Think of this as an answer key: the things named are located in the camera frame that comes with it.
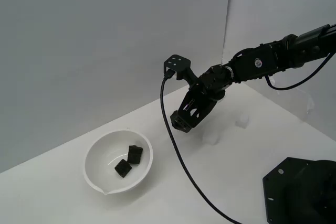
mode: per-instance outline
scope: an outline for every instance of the black block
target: black block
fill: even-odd
[[[132,169],[132,167],[130,166],[129,163],[127,163],[126,160],[122,159],[114,169],[121,177],[125,178],[125,176]]]

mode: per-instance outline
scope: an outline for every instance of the wire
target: wire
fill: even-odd
[[[306,81],[310,80],[312,77],[314,77],[324,67],[324,65],[327,64],[327,62],[331,59],[331,57],[334,56],[334,54],[335,54],[334,52],[329,53],[328,56],[325,58],[325,60],[321,63],[321,65],[310,76],[308,76],[307,78],[303,79],[302,81],[300,81],[300,82],[298,82],[294,85],[291,85],[291,86],[288,86],[288,87],[285,87],[285,88],[274,87],[269,80],[269,76],[265,76],[266,82],[271,88],[273,88],[275,90],[290,90],[290,89],[296,88],[296,87],[304,84]]]
[[[168,131],[168,134],[170,136],[170,139],[173,143],[173,146],[174,146],[174,149],[176,151],[176,154],[177,154],[177,157],[179,158],[178,160],[180,161],[181,165],[182,165],[182,168],[184,169],[185,173],[187,174],[190,182],[193,184],[193,186],[196,188],[196,190],[198,191],[198,193],[202,196],[202,198],[208,203],[208,205],[210,207],[212,207],[212,209],[214,209],[219,215],[221,215],[222,217],[224,217],[226,220],[230,221],[231,223],[234,223],[234,224],[241,224],[240,222],[234,220],[234,219],[231,219],[229,216],[227,216],[226,214],[224,214],[222,211],[220,211],[214,204],[212,204],[212,202],[205,196],[205,194],[202,192],[202,190],[199,188],[199,186],[196,184],[195,180],[193,179],[193,177],[191,176],[191,174],[189,173],[187,167],[185,166],[184,164],[184,161],[182,159],[182,156],[180,154],[180,151],[179,149],[177,148],[177,144],[175,142],[175,139],[174,139],[174,136],[173,136],[173,133],[170,129],[170,126],[169,126],[169,123],[168,123],[168,120],[167,120],[167,116],[166,116],[166,112],[165,112],[165,109],[164,109],[164,103],[163,103],[163,90],[164,90],[164,85],[167,81],[168,77],[165,76],[165,78],[163,79],[162,81],[162,84],[161,84],[161,90],[160,90],[160,104],[161,104],[161,110],[162,110],[162,115],[163,115],[163,120],[164,120],[164,124],[166,125],[166,128],[167,128],[167,131]]]

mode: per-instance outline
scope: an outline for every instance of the gray wall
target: gray wall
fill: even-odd
[[[159,98],[170,55],[220,62],[227,2],[0,0],[0,172]]]
[[[325,24],[336,23],[336,0],[230,0],[224,61],[237,51],[260,43],[300,35]],[[275,85],[286,87],[312,73],[322,60],[274,75]],[[336,140],[336,57],[307,84],[279,94],[265,80],[248,85]],[[307,114],[309,98],[315,103]]]

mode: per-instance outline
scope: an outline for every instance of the robotic arm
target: robotic arm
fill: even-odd
[[[190,88],[179,110],[170,116],[175,129],[189,132],[205,118],[216,103],[225,95],[232,83],[266,78],[274,89],[295,88],[313,77],[336,52],[336,24],[325,25],[299,37],[288,35],[282,40],[260,44],[256,48],[247,48],[225,65],[210,67],[197,77],[191,70],[190,60],[172,55],[164,62],[164,73],[173,70],[177,80],[186,80]],[[302,67],[306,62],[325,58],[321,66],[308,78],[288,88],[275,88],[269,76],[288,68]]]

